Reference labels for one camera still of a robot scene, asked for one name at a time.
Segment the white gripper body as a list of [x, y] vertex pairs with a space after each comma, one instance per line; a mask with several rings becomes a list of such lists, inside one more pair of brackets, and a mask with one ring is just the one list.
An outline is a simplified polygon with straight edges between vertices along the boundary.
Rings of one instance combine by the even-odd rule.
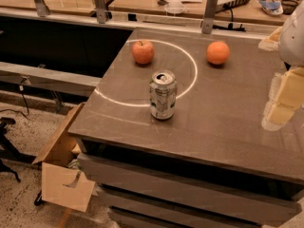
[[278, 51], [283, 62], [304, 67], [304, 1], [285, 21], [279, 36]]

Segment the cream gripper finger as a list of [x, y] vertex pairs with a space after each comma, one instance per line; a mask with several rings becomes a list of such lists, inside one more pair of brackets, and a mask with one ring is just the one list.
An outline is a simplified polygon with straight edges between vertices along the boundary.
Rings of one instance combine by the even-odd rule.
[[292, 66], [284, 74], [276, 73], [269, 91], [261, 125], [265, 130], [283, 127], [304, 104], [304, 67]]
[[270, 35], [259, 42], [258, 47], [266, 51], [278, 50], [278, 42], [281, 31], [282, 27], [276, 28]]

